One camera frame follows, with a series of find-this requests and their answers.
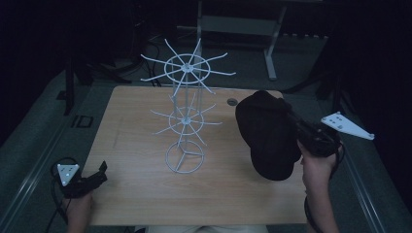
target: baseball cap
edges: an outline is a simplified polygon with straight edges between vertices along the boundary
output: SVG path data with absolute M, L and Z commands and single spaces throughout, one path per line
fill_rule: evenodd
M 292 106 L 265 90 L 248 96 L 236 106 L 240 134 L 251 148 L 256 171 L 271 181 L 291 176 L 301 152 L 296 143 L 296 126 L 288 113 Z

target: wooden table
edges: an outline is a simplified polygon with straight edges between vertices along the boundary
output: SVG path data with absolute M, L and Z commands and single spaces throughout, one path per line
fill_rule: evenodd
M 168 126 L 173 112 L 170 87 L 118 86 L 98 129 L 83 175 L 106 160 L 108 179 L 93 193 L 92 225 L 224 225 L 304 223 L 302 166 L 282 182 L 261 177 L 250 148 L 239 133 L 235 107 L 254 90 L 204 91 L 205 121 L 198 133 L 205 156 L 201 167 L 178 174 L 165 163 L 168 148 L 179 140 Z M 275 96 L 280 92 L 272 91 Z M 196 136 L 190 138 L 199 142 Z

